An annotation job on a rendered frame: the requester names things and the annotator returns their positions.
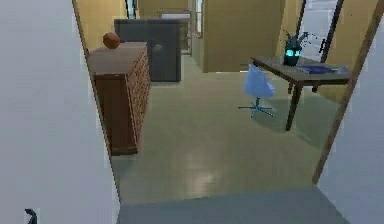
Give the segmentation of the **light blue swivel chair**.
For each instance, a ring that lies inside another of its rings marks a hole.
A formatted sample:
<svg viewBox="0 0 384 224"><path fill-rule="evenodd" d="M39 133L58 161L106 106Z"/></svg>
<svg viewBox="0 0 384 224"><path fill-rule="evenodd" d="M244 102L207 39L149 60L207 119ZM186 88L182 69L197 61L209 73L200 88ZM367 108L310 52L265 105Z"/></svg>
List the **light blue swivel chair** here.
<svg viewBox="0 0 384 224"><path fill-rule="evenodd" d="M248 65L244 92L246 95L254 97L255 101L250 106L239 106L239 109L251 110L251 118L254 118L256 112L262 112L273 117L272 107L263 107L260 105L260 101L262 98L272 97L275 94L275 87L268 80L266 74L254 64Z"/></svg>

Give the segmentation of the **dark grey cabinet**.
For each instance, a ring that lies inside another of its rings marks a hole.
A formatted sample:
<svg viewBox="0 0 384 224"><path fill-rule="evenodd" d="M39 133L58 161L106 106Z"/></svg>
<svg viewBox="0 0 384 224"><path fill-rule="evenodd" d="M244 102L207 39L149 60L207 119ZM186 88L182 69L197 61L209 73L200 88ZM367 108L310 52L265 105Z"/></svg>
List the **dark grey cabinet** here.
<svg viewBox="0 0 384 224"><path fill-rule="evenodd" d="M181 81L180 25L175 19L115 19L115 33L124 42L146 42L150 80Z"/></svg>

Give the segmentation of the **brown wooden shelf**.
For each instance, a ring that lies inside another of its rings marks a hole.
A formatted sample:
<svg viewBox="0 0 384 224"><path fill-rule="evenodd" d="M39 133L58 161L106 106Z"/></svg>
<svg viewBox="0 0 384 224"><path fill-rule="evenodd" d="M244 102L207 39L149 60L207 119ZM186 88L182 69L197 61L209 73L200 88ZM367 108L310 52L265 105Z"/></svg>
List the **brown wooden shelf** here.
<svg viewBox="0 0 384 224"><path fill-rule="evenodd" d="M166 8L158 11L162 19L180 22L180 49L182 55L192 55L192 12L186 8Z"/></svg>

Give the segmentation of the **black potted house plant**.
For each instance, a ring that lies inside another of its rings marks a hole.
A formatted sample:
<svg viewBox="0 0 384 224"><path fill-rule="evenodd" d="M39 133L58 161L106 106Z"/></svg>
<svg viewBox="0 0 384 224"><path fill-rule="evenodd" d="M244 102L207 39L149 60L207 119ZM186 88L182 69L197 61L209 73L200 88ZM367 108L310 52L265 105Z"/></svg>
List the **black potted house plant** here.
<svg viewBox="0 0 384 224"><path fill-rule="evenodd" d="M298 34L291 35L288 31L285 31L287 40L285 42L283 64L285 66L295 66L298 62L300 52L302 50L301 43L308 37L309 33L304 32L301 36Z"/></svg>

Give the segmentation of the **brown wooden chest of drawers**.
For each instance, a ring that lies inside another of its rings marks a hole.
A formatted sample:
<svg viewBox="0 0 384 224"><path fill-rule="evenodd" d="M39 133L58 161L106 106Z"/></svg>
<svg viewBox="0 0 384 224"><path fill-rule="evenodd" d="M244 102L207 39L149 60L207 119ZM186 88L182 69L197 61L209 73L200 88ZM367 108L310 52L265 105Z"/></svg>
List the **brown wooden chest of drawers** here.
<svg viewBox="0 0 384 224"><path fill-rule="evenodd" d="M111 154L137 154L150 93L147 43L101 47L90 52L88 61Z"/></svg>

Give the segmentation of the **blue book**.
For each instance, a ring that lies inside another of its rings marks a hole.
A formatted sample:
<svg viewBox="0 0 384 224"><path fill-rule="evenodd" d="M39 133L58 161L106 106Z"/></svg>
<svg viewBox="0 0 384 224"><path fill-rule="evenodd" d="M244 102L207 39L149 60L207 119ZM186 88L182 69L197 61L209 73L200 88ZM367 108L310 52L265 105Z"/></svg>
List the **blue book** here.
<svg viewBox="0 0 384 224"><path fill-rule="evenodd" d="M307 74L334 74L336 73L335 69L331 69L326 66L321 65L303 65L298 66L297 69Z"/></svg>

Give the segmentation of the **orange brown ball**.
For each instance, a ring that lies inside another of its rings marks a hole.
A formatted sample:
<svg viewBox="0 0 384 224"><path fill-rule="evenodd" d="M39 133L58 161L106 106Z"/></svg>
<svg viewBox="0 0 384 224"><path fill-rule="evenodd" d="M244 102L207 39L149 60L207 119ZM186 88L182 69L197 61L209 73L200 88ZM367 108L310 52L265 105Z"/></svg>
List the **orange brown ball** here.
<svg viewBox="0 0 384 224"><path fill-rule="evenodd" d="M107 32L103 35L103 44L108 49L116 49L120 45L120 38L114 32Z"/></svg>

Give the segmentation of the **white room door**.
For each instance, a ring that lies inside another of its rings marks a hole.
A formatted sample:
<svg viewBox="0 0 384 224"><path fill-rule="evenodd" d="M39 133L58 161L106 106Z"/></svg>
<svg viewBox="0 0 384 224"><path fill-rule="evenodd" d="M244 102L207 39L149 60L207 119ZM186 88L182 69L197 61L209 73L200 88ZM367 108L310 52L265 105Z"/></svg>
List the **white room door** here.
<svg viewBox="0 0 384 224"><path fill-rule="evenodd" d="M343 3L344 0L303 0L298 31L300 34L309 33L301 44L303 57L326 61ZM326 44L319 53L324 38Z"/></svg>

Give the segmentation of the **dark wooden table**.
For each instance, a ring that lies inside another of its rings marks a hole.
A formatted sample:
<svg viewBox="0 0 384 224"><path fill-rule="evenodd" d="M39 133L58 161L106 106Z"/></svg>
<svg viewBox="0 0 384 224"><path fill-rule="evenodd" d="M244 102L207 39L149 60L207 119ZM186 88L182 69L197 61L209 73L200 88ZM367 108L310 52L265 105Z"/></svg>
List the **dark wooden table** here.
<svg viewBox="0 0 384 224"><path fill-rule="evenodd" d="M305 57L300 57L296 66L284 65L282 57L256 56L252 57L251 60L255 66L270 71L289 83L288 93L292 94L292 98L285 125L286 131L291 129L304 86L311 86L313 92L316 92L323 85L346 85L351 77L348 68L335 68ZM329 68L331 72L309 74L301 71L299 66L323 66Z"/></svg>

